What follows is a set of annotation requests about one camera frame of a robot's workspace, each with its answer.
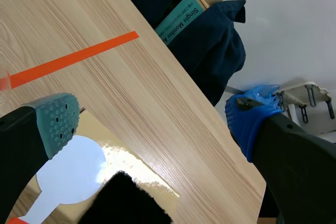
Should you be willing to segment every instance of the navy jacket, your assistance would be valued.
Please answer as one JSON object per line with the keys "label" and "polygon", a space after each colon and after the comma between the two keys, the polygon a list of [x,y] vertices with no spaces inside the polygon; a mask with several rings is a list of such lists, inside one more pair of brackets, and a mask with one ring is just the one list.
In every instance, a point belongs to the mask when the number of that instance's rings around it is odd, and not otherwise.
{"label": "navy jacket", "polygon": [[[155,29],[172,0],[131,0]],[[245,61],[245,50],[233,22],[245,22],[245,0],[211,6],[181,31],[168,48],[213,106],[229,78]]]}

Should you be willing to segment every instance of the blue gripper pad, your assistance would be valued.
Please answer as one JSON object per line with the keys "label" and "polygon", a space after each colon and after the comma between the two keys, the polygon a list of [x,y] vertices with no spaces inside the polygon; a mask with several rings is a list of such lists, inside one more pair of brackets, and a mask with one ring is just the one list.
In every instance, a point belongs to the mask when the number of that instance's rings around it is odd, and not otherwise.
{"label": "blue gripper pad", "polygon": [[50,95],[25,104],[35,109],[37,127],[49,159],[52,159],[75,134],[79,104],[72,94]]}

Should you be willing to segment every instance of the orange tape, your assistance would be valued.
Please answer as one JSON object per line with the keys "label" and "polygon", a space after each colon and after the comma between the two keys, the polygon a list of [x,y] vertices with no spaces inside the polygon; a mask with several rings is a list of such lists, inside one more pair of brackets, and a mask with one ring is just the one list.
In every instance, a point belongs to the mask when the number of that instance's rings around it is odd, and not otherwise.
{"label": "orange tape", "polygon": [[47,74],[65,68],[69,65],[75,64],[79,61],[90,58],[94,55],[100,54],[101,52],[107,51],[113,47],[117,47],[121,44],[137,39],[138,37],[139,35],[135,31],[132,31],[119,37],[104,41],[94,46],[73,52],[69,55],[65,55],[58,59],[16,73],[10,76],[12,89],[30,81],[34,81],[42,76],[46,76]]}
{"label": "orange tape", "polygon": [[8,224],[28,224],[28,223],[18,218],[12,218],[9,220]]}

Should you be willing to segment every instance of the wooden table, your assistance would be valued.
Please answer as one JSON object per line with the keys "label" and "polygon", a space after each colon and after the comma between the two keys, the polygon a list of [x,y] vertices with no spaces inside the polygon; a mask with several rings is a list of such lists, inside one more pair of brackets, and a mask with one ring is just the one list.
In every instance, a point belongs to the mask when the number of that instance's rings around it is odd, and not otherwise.
{"label": "wooden table", "polygon": [[70,92],[178,191],[176,223],[256,222],[262,177],[130,0],[3,0],[0,15],[10,74],[130,31],[139,35],[13,89],[1,115]]}

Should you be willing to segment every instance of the white wall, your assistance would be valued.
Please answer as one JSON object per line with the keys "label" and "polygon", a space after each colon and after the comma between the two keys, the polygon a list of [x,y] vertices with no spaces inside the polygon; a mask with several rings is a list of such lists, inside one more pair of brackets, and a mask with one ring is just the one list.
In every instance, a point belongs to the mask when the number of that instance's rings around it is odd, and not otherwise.
{"label": "white wall", "polygon": [[[330,91],[336,109],[336,0],[247,0],[246,23],[235,27],[247,56],[229,86],[246,90],[261,83],[314,81]],[[217,106],[221,116],[223,105],[224,100]],[[308,130],[336,129],[325,103],[309,108],[308,116],[312,123],[303,126]]]}

